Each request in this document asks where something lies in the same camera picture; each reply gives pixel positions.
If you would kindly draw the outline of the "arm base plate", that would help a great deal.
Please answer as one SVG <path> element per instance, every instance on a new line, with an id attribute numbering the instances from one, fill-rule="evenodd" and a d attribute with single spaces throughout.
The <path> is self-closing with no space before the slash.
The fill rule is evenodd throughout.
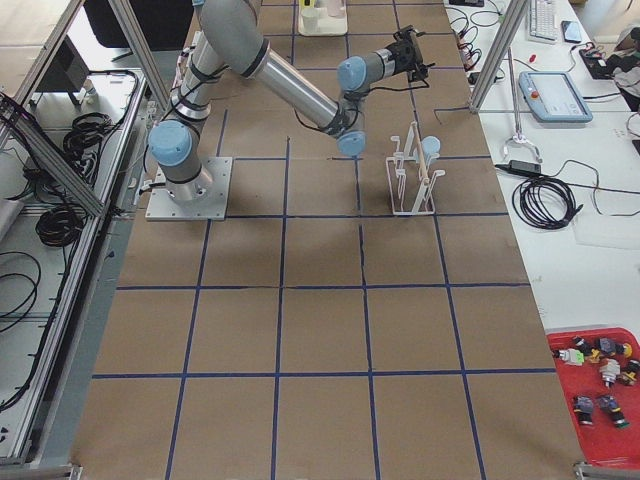
<path id="1" fill-rule="evenodd" d="M 149 221 L 223 221 L 226 216 L 233 158 L 206 156 L 198 177 L 185 184 L 168 181 L 161 167 L 146 208 Z"/>

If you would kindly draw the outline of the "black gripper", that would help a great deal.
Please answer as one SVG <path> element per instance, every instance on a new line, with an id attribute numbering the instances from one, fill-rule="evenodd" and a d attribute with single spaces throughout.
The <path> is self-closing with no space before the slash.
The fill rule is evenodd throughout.
<path id="1" fill-rule="evenodd" d="M 418 38 L 423 36 L 413 25 L 408 25 L 393 34 L 394 42 L 389 45 L 390 59 L 394 63 L 393 74 L 406 73 L 410 83 L 422 82 L 427 84 L 429 69 L 434 63 L 425 64 L 418 44 Z"/>

